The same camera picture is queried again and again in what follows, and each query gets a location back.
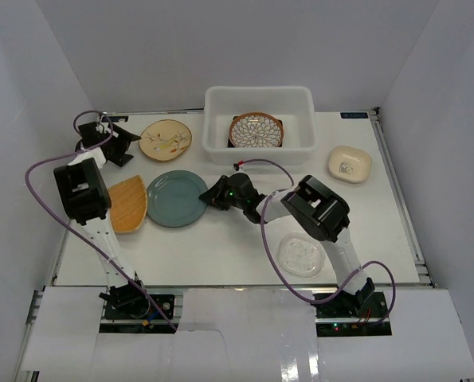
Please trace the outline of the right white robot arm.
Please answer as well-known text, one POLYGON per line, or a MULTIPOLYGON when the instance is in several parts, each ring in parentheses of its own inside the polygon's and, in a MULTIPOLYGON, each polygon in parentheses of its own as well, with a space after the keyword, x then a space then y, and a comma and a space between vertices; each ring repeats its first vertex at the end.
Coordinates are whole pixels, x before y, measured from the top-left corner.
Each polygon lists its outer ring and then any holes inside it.
POLYGON ((240 209, 250 222, 258 224, 273 270, 297 298, 313 306, 336 302, 353 318, 369 310, 375 287, 351 242, 349 205, 312 175, 303 177, 296 185, 269 195, 257 191, 245 173, 235 173, 229 177, 223 175, 198 199, 221 211, 240 209), (303 296, 289 284, 276 265, 268 246, 265 225, 287 216, 293 217, 327 254, 338 286, 329 297, 315 300, 303 296))

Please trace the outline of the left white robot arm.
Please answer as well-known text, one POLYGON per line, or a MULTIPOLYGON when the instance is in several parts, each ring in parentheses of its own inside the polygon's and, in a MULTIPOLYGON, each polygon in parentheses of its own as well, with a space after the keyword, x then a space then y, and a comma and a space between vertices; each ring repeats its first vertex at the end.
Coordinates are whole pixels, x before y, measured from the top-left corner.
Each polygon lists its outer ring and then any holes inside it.
POLYGON ((86 232, 104 269, 108 290, 100 294, 114 310, 141 318, 150 309, 150 298, 142 293, 143 283, 125 257, 110 218, 112 202, 100 174, 107 162, 124 166, 133 156, 127 151, 140 137, 113 124, 85 123, 78 127, 80 153, 65 166, 57 167, 54 178, 64 210, 86 232))

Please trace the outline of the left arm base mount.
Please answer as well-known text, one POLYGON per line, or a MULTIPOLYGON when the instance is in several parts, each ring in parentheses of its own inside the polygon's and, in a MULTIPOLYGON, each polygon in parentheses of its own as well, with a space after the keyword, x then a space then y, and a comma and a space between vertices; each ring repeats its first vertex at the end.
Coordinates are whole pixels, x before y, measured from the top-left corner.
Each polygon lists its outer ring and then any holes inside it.
POLYGON ((150 294, 148 298, 127 284, 111 287, 99 294, 104 301, 100 319, 100 333, 112 334, 175 334, 179 324, 177 296, 150 294))

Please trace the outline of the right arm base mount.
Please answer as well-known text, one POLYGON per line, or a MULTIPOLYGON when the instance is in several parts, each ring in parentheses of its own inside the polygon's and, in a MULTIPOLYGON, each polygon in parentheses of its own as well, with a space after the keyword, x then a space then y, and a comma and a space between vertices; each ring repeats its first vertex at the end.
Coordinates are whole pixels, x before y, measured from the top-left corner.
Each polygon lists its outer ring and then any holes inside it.
POLYGON ((377 323, 388 310, 386 297, 382 292, 374 292, 364 307, 359 310, 347 309, 336 301, 315 305, 314 308, 318 338, 389 337, 392 335, 388 318, 377 323))

